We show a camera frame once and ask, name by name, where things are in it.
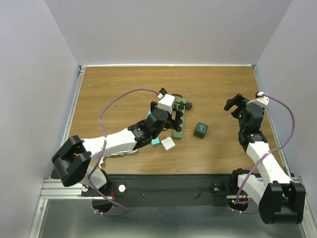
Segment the white charger plug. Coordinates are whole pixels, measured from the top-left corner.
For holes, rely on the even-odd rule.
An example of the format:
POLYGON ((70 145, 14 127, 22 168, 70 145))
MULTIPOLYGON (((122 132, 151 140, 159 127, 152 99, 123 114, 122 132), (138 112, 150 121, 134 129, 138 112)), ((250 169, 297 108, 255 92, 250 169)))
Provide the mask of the white charger plug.
POLYGON ((161 144, 163 148, 165 149, 165 151, 169 151, 176 146, 175 142, 173 141, 171 137, 167 137, 166 139, 162 140, 161 144))

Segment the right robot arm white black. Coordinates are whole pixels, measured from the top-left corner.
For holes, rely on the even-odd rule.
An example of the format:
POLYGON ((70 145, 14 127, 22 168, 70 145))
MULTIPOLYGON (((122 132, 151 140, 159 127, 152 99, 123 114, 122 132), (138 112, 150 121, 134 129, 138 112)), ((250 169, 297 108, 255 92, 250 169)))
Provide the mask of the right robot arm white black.
POLYGON ((236 193, 233 205, 255 202, 265 224, 298 225, 304 216, 305 187, 281 168, 273 155, 275 150, 270 149, 261 131, 264 111, 271 99, 264 92, 256 93, 254 100, 237 94, 224 106, 225 111, 237 107, 231 114, 239 121, 238 140, 254 162, 250 170, 234 170, 228 188, 236 193))

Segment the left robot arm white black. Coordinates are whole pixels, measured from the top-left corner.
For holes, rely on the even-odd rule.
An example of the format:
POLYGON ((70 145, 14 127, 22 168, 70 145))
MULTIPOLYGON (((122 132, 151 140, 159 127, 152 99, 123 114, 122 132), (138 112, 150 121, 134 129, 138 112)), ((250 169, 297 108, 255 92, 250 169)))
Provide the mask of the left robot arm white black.
POLYGON ((65 187, 93 182, 93 190, 98 195, 106 195, 110 183, 104 172, 93 171, 90 162, 147 146, 163 130, 178 129, 182 116, 176 104, 172 104, 171 111, 166 111, 152 102, 146 119, 120 132, 90 139, 80 139, 78 135, 69 137, 52 157, 52 163, 65 187))

